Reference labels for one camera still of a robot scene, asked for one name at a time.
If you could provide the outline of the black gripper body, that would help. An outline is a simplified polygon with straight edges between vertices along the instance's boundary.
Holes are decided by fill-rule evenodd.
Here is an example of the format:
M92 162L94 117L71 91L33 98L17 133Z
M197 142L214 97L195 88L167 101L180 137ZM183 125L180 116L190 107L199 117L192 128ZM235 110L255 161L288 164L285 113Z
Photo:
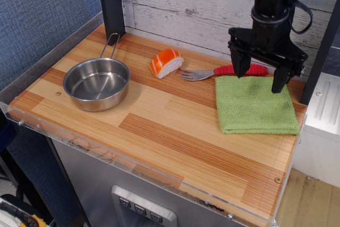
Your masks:
M265 16L252 9L252 28L230 28L228 47L235 46L251 58L275 68L289 65L291 77L301 76L308 55L290 39L294 13L295 9L285 9L279 15Z

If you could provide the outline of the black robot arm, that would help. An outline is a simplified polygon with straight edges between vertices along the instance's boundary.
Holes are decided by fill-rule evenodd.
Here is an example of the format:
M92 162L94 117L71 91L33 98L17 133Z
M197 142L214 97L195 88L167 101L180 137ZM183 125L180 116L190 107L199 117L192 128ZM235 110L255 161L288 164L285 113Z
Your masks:
M308 55L290 39L291 32L300 35L293 27L295 9L304 10L309 16L312 11L299 0L254 0L251 10L252 28L230 28L228 47L231 51L233 69L242 77L250 69L255 58L275 67L273 93L280 93L294 76L300 76Z

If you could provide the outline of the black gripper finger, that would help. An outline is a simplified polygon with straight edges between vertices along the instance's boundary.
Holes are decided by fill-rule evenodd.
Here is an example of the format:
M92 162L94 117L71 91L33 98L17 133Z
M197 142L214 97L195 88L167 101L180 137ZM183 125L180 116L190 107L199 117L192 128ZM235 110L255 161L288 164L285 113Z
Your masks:
M284 86L291 79L291 67L289 65L281 65L276 68L273 77L271 92L273 94L281 93Z
M251 65L251 56L231 46L231 59L235 75L240 78L246 74Z

